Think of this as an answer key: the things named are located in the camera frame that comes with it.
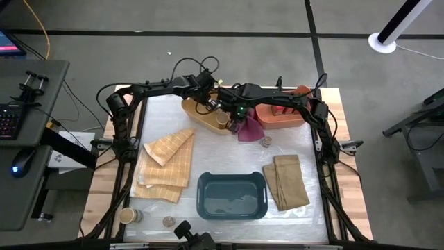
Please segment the dark teal plastic bin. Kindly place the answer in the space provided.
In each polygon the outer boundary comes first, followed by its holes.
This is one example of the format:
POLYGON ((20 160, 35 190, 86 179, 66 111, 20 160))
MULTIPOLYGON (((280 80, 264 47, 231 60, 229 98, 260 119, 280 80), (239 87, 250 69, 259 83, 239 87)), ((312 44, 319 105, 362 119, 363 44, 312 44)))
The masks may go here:
POLYGON ((197 183, 196 211, 206 220, 261 219, 268 211, 266 180, 259 172, 205 172, 197 183))

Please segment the olive brown folded cloth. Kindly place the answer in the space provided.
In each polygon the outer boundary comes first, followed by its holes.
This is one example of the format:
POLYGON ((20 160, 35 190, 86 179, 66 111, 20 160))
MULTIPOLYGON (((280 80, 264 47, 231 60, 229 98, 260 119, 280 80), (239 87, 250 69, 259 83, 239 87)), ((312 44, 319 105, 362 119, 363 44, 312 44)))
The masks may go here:
POLYGON ((298 155, 274 156, 262 171, 279 211, 310 204, 298 155))

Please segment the white printed box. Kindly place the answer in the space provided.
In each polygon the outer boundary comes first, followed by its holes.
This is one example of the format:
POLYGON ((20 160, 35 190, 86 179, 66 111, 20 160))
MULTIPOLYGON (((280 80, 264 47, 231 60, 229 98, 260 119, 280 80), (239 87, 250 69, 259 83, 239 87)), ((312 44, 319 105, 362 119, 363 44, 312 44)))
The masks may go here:
MULTIPOLYGON (((68 133, 66 131, 60 131, 59 134, 77 146, 83 147, 89 151, 92 149, 91 141, 95 138, 95 133, 93 132, 68 133)), ((65 174, 75 169, 86 168, 86 166, 59 153, 58 151, 53 151, 49 160, 48 168, 57 169, 60 174, 65 174)))

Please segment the yellow checked cloth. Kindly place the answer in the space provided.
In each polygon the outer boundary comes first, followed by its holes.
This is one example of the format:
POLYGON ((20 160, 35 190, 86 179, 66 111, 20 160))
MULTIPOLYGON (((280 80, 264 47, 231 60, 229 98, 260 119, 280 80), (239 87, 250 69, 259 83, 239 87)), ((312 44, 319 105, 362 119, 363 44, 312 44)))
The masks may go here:
POLYGON ((182 187, 173 185, 140 185, 134 184, 130 190, 130 196, 140 199, 161 199, 172 203, 178 203, 182 194, 182 187))
POLYGON ((193 146, 192 128, 182 129, 144 144, 137 183, 186 188, 189 183, 193 146))

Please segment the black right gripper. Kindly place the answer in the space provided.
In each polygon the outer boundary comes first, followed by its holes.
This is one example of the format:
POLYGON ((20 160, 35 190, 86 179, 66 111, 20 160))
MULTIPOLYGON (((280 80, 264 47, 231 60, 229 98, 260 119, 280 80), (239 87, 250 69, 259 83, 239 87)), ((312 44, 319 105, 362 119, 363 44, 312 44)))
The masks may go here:
POLYGON ((236 106, 248 107, 249 110, 255 107, 255 87, 254 86, 236 86, 221 89, 221 106, 215 110, 216 114, 230 114, 231 120, 228 123, 228 130, 236 134, 238 133, 241 121, 234 118, 234 110, 236 106))

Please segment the yellow plastic bin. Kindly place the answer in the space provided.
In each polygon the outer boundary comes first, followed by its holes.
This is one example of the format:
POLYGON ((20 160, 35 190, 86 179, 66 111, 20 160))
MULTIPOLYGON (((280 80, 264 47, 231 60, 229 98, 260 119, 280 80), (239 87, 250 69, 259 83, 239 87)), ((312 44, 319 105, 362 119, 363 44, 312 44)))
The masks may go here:
POLYGON ((227 128, 230 121, 227 123, 225 129, 218 129, 216 124, 217 114, 215 113, 215 111, 205 111, 204 107, 193 99, 182 100, 181 107, 192 121, 200 124, 201 126, 204 126, 209 131, 218 135, 231 134, 231 132, 227 128))

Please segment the backlit black keyboard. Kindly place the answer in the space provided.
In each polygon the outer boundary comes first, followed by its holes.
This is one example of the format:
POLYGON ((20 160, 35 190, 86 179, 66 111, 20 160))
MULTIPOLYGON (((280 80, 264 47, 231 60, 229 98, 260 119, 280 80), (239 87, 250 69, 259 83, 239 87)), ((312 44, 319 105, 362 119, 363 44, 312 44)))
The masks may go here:
POLYGON ((22 125, 24 109, 15 104, 0 104, 0 140, 15 140, 22 125))

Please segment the black metal table frame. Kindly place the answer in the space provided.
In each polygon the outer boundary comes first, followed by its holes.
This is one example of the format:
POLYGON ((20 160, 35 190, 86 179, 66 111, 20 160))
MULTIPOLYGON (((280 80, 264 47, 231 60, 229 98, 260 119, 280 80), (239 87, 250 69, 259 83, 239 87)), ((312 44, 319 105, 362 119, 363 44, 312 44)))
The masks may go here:
MULTIPOLYGON (((341 100, 341 93, 337 87, 322 87, 320 95, 327 105, 332 109, 338 122, 336 136, 341 140, 350 138, 345 112, 341 100)), ((327 185, 336 195, 336 200, 350 218, 352 223, 368 239, 373 239, 370 228, 368 213, 366 209, 364 194, 359 177, 356 174, 357 166, 355 158, 342 153, 339 157, 340 163, 334 167, 324 166, 324 174, 327 175, 327 185)), ((89 189, 87 203, 81 219, 80 233, 90 233, 100 222, 108 211, 110 204, 118 196, 123 188, 130 165, 121 167, 114 154, 109 151, 98 160, 101 166, 94 172, 92 184, 89 189)), ((333 234, 341 240, 352 239, 351 233, 345 227, 345 223, 339 219, 337 212, 327 198, 322 197, 318 202, 322 206, 321 211, 327 217, 327 222, 332 225, 333 234)))

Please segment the black computer mouse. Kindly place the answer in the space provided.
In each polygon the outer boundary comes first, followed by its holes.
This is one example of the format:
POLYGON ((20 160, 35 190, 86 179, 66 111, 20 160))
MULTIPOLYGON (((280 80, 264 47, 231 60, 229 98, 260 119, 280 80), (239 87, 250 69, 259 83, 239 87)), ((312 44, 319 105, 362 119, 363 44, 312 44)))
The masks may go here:
POLYGON ((15 178, 24 177, 31 168, 34 155, 35 148, 25 148, 19 151, 12 161, 11 174, 15 178))

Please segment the black desk clamp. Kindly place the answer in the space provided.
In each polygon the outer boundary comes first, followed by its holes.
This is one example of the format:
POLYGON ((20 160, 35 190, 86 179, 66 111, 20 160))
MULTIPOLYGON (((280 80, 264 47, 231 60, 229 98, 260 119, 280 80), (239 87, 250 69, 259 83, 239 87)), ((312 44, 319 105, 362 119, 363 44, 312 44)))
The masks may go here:
POLYGON ((19 84, 19 89, 22 93, 18 97, 11 97, 13 101, 22 103, 24 106, 40 107, 42 104, 35 101, 36 97, 44 95, 43 84, 49 82, 49 78, 44 75, 37 75, 35 72, 26 71, 27 79, 24 83, 19 84), (32 78, 36 78, 40 81, 39 88, 32 88, 30 81, 32 78))

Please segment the black slanted beam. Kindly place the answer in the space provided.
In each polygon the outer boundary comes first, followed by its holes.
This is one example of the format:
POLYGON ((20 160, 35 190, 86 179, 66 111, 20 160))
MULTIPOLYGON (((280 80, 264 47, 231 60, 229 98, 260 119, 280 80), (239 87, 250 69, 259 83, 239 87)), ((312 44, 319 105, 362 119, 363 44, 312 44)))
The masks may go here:
POLYGON ((50 146, 53 150, 71 158, 89 169, 95 169, 96 167, 96 154, 70 142, 68 139, 62 137, 59 133, 50 128, 44 129, 40 144, 50 146))

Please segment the pole stand with round base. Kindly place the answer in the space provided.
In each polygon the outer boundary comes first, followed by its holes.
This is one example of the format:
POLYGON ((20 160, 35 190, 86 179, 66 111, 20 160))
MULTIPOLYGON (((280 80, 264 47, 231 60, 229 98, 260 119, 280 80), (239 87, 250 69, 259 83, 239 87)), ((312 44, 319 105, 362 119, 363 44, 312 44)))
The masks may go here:
POLYGON ((393 53, 398 47, 396 40, 432 1, 406 0, 379 33, 368 37, 368 45, 378 53, 393 53))

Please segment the pink cloth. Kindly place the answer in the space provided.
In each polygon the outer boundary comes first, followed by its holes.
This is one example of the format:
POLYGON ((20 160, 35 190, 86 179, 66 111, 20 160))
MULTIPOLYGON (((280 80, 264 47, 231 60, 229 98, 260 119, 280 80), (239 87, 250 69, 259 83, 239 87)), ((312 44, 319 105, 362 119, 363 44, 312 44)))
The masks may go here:
POLYGON ((240 142, 255 142, 265 137, 262 125, 257 121, 255 109, 247 112, 246 119, 239 125, 237 135, 240 142))

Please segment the dark grey desk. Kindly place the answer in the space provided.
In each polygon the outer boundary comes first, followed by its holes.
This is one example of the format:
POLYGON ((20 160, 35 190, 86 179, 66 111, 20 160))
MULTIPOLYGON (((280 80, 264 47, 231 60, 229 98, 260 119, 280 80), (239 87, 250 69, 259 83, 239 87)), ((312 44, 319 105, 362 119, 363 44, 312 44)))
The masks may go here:
MULTIPOLYGON (((40 140, 49 120, 69 63, 63 60, 5 60, 0 61, 0 104, 15 104, 23 111, 22 125, 15 140, 0 140, 0 231, 20 231, 31 216, 34 201, 41 188, 52 148, 41 145, 40 140), (44 95, 36 97, 40 107, 24 106, 13 101, 22 91, 19 84, 27 79, 26 71, 49 78, 43 84, 44 95), (35 148, 31 168, 22 178, 11 174, 14 157, 25 148, 35 148)), ((32 78, 32 88, 40 81, 32 78)))

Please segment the orange plastic bin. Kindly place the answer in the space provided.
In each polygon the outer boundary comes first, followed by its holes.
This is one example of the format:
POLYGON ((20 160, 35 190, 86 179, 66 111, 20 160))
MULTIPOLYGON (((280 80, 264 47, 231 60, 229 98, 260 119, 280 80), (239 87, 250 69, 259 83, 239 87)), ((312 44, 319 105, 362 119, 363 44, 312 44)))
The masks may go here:
POLYGON ((291 128, 302 126, 305 121, 302 115, 298 112, 297 114, 281 114, 273 115, 272 105, 259 104, 255 107, 255 112, 257 115, 257 121, 262 125, 265 130, 280 129, 280 128, 291 128))

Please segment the computer monitor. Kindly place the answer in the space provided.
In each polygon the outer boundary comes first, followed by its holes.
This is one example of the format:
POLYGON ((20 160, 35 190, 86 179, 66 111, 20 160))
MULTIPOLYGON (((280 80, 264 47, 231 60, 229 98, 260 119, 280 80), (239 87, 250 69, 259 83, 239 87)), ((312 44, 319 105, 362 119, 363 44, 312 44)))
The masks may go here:
POLYGON ((0 57, 25 56, 24 49, 13 39, 0 30, 0 57))

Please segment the black knobbed mount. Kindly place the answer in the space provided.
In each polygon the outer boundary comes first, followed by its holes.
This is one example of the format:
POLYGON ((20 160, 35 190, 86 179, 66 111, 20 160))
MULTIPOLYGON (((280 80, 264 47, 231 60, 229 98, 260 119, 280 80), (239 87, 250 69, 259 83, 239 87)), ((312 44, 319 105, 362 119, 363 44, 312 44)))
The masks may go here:
POLYGON ((174 229, 176 237, 185 238, 186 241, 179 243, 173 250, 216 250, 216 243, 209 233, 192 234, 190 230, 191 225, 187 220, 174 229))

